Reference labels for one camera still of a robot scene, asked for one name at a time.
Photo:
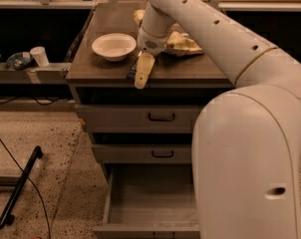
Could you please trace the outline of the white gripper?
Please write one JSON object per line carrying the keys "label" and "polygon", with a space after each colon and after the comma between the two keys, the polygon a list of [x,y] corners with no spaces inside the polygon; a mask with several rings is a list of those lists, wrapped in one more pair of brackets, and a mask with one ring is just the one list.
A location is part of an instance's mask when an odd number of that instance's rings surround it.
{"label": "white gripper", "polygon": [[144,52],[137,61],[135,87],[143,89],[148,81],[155,62],[154,56],[166,48],[168,32],[161,28],[140,27],[138,33],[138,47]]}

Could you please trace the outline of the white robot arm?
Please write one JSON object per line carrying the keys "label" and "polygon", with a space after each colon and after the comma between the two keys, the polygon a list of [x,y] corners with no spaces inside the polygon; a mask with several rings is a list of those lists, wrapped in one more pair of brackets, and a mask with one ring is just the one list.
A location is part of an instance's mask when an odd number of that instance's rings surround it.
{"label": "white robot arm", "polygon": [[173,24],[234,86],[193,128],[200,239],[301,239],[301,64],[200,0],[148,0],[139,46]]}

